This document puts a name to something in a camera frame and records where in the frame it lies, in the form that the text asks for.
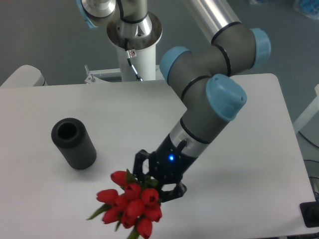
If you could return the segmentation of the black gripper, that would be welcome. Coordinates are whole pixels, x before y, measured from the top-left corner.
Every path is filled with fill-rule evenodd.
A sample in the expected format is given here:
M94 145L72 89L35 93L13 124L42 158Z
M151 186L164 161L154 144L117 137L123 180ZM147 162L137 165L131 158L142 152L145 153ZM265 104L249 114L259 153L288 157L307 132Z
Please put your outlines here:
M133 174L140 182L145 182L147 176L152 176L161 185L176 184L172 190L160 190L161 201L181 198L187 191L187 187L180 181L197 158L183 154L180 151L182 146L186 146L186 143L180 142L178 146L174 146L171 138L167 136L156 151L148 153L142 149L135 155ZM147 174L143 172L143 162L146 160L149 161Z

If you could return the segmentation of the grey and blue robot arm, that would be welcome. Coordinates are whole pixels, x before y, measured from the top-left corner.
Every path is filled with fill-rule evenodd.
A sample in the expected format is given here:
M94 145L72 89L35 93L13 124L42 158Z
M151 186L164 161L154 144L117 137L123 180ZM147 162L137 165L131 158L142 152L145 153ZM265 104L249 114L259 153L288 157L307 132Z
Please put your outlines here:
M107 25L116 47L122 81L152 81L160 70L187 110L155 152L135 156L133 174L141 182L158 181L162 202L186 192L185 171L235 119L247 101L232 76L268 60L271 44L258 28L247 29L225 0L187 0L185 5L209 41L208 49L192 53L174 47L155 63L161 22L145 0L79 0L89 28Z

